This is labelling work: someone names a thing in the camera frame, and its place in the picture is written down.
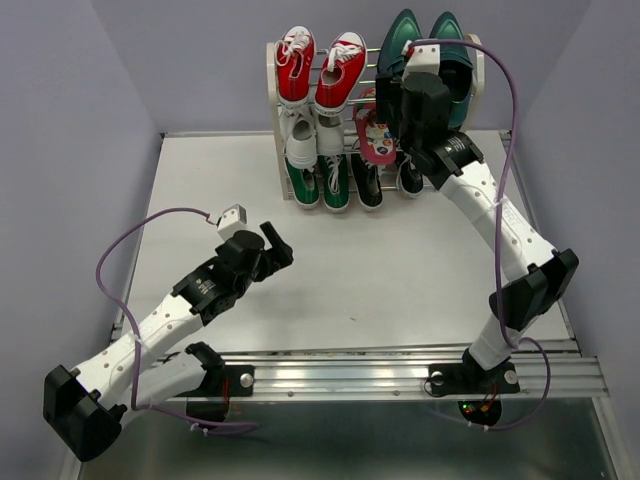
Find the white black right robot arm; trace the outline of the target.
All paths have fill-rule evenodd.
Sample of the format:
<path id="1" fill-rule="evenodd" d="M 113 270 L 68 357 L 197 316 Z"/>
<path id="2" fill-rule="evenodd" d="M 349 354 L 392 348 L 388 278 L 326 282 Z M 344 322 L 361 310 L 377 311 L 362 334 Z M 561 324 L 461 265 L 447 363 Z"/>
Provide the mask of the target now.
<path id="1" fill-rule="evenodd" d="M 432 391 L 471 393 L 500 383 L 525 332 L 565 293 L 578 257 L 545 240 L 501 192 L 476 143 L 449 128 L 451 94 L 438 75 L 377 74 L 375 91 L 378 116 L 402 151 L 494 253 L 490 317 L 460 362 L 437 369 Z"/>

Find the green loafer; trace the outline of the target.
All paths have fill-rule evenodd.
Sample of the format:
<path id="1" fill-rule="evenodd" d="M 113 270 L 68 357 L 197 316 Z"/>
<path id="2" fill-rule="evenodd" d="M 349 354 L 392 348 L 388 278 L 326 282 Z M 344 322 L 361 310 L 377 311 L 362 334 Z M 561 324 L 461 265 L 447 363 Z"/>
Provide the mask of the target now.
<path id="1" fill-rule="evenodd" d="M 411 9 L 403 9 L 394 19 L 379 51 L 376 73 L 401 75 L 406 66 L 403 49 L 422 37 L 418 21 Z"/>
<path id="2" fill-rule="evenodd" d="M 429 37 L 439 40 L 463 40 L 464 33 L 455 15 L 446 11 L 435 21 Z M 459 130 L 467 118 L 472 96 L 473 69 L 465 46 L 445 44 L 440 47 L 439 76 L 451 92 L 451 129 Z"/>

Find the black canvas sneaker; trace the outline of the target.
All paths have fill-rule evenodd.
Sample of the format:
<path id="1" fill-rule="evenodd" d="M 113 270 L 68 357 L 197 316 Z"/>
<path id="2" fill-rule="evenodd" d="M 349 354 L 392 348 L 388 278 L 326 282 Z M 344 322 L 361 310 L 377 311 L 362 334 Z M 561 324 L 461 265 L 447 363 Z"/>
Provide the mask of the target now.
<path id="1" fill-rule="evenodd" d="M 351 154 L 350 163 L 361 206 L 368 212 L 377 210 L 383 203 L 377 166 L 356 153 Z"/>
<path id="2" fill-rule="evenodd" d="M 422 174 L 413 164 L 411 156 L 404 152 L 398 152 L 395 164 L 397 167 L 396 185 L 399 192 L 411 199 L 419 197 L 424 189 L 424 181 Z"/>

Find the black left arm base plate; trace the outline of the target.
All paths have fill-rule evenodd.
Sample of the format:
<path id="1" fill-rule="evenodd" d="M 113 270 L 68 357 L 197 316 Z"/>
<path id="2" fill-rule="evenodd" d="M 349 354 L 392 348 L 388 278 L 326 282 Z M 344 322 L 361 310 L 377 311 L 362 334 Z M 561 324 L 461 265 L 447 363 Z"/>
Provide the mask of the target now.
<path id="1" fill-rule="evenodd" d="M 181 394 L 194 398 L 245 398 L 253 395 L 255 367 L 249 364 L 225 365 L 208 371 L 193 390 Z"/>

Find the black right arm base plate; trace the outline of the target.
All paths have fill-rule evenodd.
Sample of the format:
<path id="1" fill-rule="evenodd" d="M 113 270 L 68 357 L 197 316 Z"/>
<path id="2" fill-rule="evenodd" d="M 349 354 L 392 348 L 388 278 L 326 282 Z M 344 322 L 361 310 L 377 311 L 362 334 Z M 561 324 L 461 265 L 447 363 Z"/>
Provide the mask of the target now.
<path id="1" fill-rule="evenodd" d="M 436 398 L 449 395 L 470 397 L 473 395 L 517 394 L 519 378 L 512 363 L 505 363 L 492 370 L 476 369 L 462 363 L 431 364 L 424 391 Z"/>

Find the green loafer front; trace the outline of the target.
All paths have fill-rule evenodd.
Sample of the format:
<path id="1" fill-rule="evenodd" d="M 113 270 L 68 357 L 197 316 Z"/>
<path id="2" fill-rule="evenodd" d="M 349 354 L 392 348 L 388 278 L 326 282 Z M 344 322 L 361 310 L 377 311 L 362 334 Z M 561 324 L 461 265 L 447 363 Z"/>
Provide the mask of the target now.
<path id="1" fill-rule="evenodd" d="M 411 9 L 403 9 L 394 19 L 379 51 L 376 73 L 401 75 L 406 66 L 403 49 L 422 37 L 418 21 Z"/>

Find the pink letter sandal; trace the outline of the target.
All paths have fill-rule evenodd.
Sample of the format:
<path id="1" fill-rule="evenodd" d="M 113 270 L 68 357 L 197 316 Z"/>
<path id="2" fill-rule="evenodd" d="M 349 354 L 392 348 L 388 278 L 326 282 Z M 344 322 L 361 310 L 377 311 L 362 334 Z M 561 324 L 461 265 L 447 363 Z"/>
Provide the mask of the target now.
<path id="1" fill-rule="evenodd" d="M 377 118 L 375 88 L 365 90 L 358 97 L 364 103 L 353 106 L 352 119 L 355 124 L 355 145 L 365 162 L 384 168 L 396 159 L 395 141 L 386 123 Z"/>

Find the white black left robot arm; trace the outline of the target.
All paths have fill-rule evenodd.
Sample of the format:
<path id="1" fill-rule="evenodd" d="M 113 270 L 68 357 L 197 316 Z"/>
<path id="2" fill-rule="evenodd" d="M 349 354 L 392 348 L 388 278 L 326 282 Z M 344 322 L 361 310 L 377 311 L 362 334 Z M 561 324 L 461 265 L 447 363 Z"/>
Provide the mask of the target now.
<path id="1" fill-rule="evenodd" d="M 216 254 L 181 279 L 129 333 L 73 369 L 62 365 L 44 380 L 43 417 L 74 456 L 104 453 L 133 417 L 169 398 L 199 392 L 228 400 L 249 396 L 240 379 L 251 367 L 229 367 L 204 342 L 186 346 L 169 362 L 153 364 L 171 347 L 234 307 L 251 284 L 289 267 L 293 249 L 265 222 L 239 230 Z"/>

